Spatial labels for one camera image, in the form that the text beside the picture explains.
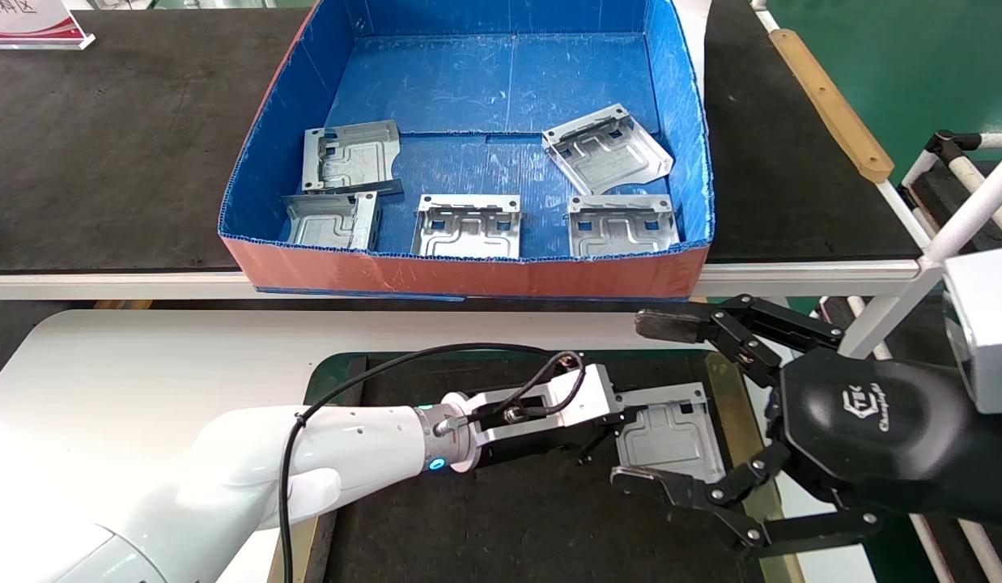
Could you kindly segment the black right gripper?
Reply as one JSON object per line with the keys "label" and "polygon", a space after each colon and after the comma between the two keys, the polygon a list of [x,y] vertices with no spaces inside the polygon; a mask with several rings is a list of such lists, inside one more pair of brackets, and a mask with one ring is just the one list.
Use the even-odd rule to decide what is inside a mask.
{"label": "black right gripper", "polygon": [[[752,295],[720,304],[641,310],[635,332],[660,341],[711,344],[756,385],[776,387],[776,438],[745,464],[708,484],[687,474],[615,467],[609,482],[669,507],[708,513],[718,535],[745,558],[860,545],[878,534],[875,513],[945,514],[1002,526],[1002,415],[979,413],[955,368],[837,353],[844,330]],[[782,359],[761,339],[792,348]],[[833,488],[831,513],[758,521],[741,502],[792,460],[805,486]]]}

